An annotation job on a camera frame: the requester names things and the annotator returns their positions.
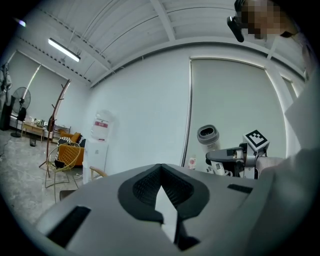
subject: orange cushion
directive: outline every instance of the orange cushion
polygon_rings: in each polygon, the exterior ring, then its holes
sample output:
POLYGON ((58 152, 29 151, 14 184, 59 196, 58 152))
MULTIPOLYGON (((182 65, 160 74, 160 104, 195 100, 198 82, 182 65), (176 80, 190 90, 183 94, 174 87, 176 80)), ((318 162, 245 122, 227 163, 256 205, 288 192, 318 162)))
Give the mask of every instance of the orange cushion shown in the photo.
POLYGON ((72 142, 77 142, 79 137, 80 137, 80 133, 79 132, 76 132, 72 137, 71 137, 71 141, 72 142))

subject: red label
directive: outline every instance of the red label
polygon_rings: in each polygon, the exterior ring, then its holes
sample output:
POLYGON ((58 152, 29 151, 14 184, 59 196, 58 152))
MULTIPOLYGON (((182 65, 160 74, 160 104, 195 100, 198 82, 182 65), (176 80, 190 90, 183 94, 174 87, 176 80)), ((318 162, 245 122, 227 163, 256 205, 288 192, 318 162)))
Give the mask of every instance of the red label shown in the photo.
POLYGON ((104 127, 104 128, 108 128, 108 124, 107 123, 102 123, 102 122, 95 121, 94 125, 95 126, 104 127))

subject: wooden table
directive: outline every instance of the wooden table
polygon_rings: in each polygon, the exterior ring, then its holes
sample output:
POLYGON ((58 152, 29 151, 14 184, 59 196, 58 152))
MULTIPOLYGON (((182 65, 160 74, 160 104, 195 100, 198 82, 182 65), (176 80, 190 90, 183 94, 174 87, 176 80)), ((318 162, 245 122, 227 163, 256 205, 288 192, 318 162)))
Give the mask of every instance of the wooden table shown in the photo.
POLYGON ((45 129, 44 127, 39 127, 34 123, 30 123, 30 122, 23 122, 22 125, 22 133, 21 135, 24 135, 24 129, 25 129, 25 135, 27 135, 27 130, 32 131, 32 132, 36 132, 39 133, 41 135, 41 142, 42 142, 42 137, 45 136, 45 129))

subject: concrete floor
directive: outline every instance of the concrete floor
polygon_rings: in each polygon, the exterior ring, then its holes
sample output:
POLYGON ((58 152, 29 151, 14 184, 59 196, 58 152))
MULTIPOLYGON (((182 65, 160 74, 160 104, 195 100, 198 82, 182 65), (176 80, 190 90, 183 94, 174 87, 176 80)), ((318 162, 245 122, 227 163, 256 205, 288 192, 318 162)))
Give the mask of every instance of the concrete floor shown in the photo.
MULTIPOLYGON (((47 140, 37 140, 30 146, 29 136, 15 138, 12 130, 0 130, 0 190, 8 206, 18 216, 34 224, 37 219, 55 204, 54 187, 45 188, 47 166, 39 165, 46 159, 47 140)), ((56 144, 49 144, 52 150, 56 144)), ((82 168, 72 170, 77 185, 83 184, 82 168)), ((57 180, 66 180, 64 173, 58 173, 57 180)), ((59 202, 60 190, 77 189, 72 176, 70 183, 56 185, 56 199, 59 202)))

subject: yellow wire chair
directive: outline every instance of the yellow wire chair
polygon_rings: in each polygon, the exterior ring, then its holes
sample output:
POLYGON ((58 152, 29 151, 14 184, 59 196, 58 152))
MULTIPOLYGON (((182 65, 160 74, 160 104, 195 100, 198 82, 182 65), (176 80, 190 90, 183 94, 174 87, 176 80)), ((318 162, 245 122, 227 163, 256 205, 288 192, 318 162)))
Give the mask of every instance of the yellow wire chair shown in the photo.
MULTIPOLYGON (((48 170, 53 171, 54 173, 54 178, 53 178, 53 184, 48 185, 47 186, 47 176, 48 176, 48 172, 46 172, 45 174, 45 182, 44 182, 44 186, 45 188, 49 188, 51 186, 54 187, 54 201, 57 203, 57 199, 56 199, 56 184, 61 184, 61 183, 69 183, 69 177, 67 172, 71 171, 71 169, 75 166, 76 161, 78 156, 80 155, 80 151, 81 151, 81 147, 78 143, 75 142, 67 142, 64 144, 60 144, 59 146, 57 146, 56 148, 54 148, 50 154, 48 155, 48 158, 46 160, 46 164, 48 167, 48 170), (59 149, 61 148, 61 146, 63 145, 68 145, 65 147, 64 151, 62 153, 59 153, 58 155, 58 161, 63 163, 63 167, 57 167, 55 165, 55 160, 56 160, 56 155, 57 152, 59 151, 59 149), (67 177, 67 181, 63 180, 60 182, 56 182, 56 173, 59 172, 64 172, 66 177, 67 177)), ((78 188, 77 182, 75 180, 75 177, 72 174, 72 178, 74 180, 74 183, 76 185, 76 187, 78 188)))

